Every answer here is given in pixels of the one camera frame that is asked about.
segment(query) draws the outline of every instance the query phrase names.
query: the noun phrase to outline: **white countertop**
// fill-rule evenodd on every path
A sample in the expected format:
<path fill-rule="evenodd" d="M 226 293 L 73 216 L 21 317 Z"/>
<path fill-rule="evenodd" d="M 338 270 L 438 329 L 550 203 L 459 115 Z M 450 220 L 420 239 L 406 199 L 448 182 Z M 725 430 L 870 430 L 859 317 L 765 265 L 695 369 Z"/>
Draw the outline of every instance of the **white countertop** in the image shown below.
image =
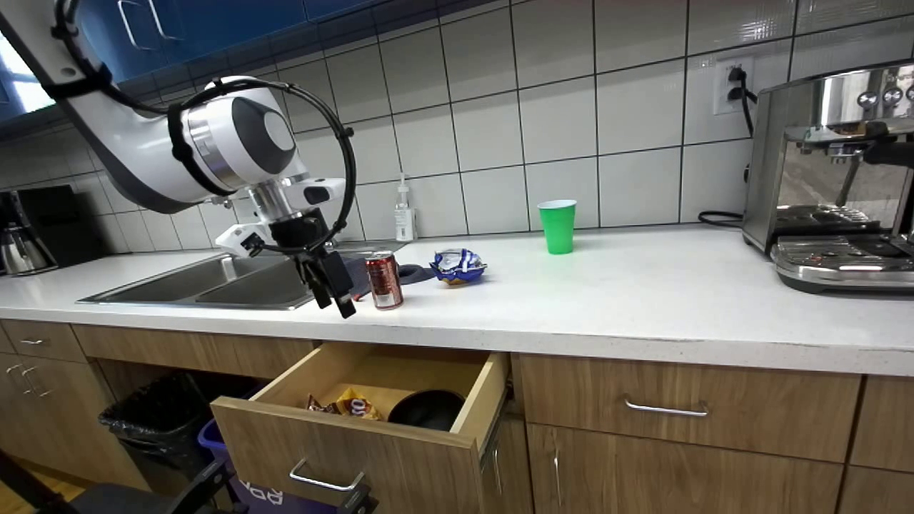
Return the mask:
<path fill-rule="evenodd" d="M 339 319 L 295 312 L 98 304 L 81 297 L 212 255 L 108 257 L 43 277 L 3 277 L 0 317 L 299 340 L 810 369 L 914 376 L 914 297 L 822 297 L 783 286 L 740 232 L 637 229 L 580 233 L 548 257 L 539 237 L 466 237 L 406 246 L 400 262 L 466 246 L 482 286 L 408 286 L 395 312 Z"/>

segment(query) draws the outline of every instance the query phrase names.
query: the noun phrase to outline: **green cup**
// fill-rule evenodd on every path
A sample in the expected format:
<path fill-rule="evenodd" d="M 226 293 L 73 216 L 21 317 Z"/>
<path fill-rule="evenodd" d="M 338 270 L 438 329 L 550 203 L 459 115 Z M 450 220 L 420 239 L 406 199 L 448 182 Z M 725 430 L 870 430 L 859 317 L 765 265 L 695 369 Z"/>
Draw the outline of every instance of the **green cup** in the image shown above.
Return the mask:
<path fill-rule="evenodd" d="M 542 222 L 548 255 L 575 250 L 575 212 L 576 212 L 575 199 L 539 203 L 539 222 Z"/>

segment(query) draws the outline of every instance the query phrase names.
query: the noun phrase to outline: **stainless steel sink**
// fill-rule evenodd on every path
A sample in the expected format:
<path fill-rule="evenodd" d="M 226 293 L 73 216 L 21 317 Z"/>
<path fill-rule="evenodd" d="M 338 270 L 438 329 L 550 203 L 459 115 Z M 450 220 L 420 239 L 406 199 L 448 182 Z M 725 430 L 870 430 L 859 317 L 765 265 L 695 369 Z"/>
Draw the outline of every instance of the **stainless steel sink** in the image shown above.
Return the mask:
<path fill-rule="evenodd" d="M 355 293 L 368 287 L 366 255 L 370 250 L 339 250 Z M 198 309 L 296 309 L 312 300 L 290 259 L 280 255 L 259 255 L 255 259 L 235 259 L 235 275 L 226 270 L 223 259 L 203 259 L 193 265 L 175 267 L 168 275 L 119 286 L 85 297 L 82 302 L 142 302 L 142 304 L 198 304 Z"/>

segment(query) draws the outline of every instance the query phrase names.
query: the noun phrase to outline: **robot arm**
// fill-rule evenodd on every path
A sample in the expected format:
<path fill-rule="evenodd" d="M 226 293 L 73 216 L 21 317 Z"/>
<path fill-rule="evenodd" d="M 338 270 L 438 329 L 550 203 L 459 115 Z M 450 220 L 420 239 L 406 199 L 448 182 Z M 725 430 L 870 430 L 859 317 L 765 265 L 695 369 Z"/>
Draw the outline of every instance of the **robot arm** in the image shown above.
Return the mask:
<path fill-rule="evenodd" d="M 0 27 L 82 130 L 119 193 L 142 209 L 175 215 L 206 197 L 248 189 L 272 237 L 296 262 L 316 302 L 335 300 L 342 317 L 355 313 L 346 265 L 326 249 L 346 225 L 356 182 L 350 130 L 338 115 L 290 82 L 255 77 L 213 79 L 166 112 L 139 105 L 82 53 L 73 25 L 78 3 L 0 0 Z M 312 102 L 339 140 L 346 189 L 330 225 L 319 209 L 295 212 L 285 203 L 282 177 L 303 177 L 305 166 L 272 87 Z"/>

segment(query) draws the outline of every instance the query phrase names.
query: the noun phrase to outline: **soda can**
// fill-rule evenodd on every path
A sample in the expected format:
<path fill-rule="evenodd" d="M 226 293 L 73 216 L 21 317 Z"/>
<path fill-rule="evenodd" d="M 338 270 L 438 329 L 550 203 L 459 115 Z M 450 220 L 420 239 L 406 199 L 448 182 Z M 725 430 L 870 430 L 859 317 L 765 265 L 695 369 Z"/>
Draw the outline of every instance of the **soda can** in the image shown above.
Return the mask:
<path fill-rule="evenodd" d="M 390 250 L 366 259 L 373 309 L 398 309 L 403 302 L 400 265 Z"/>

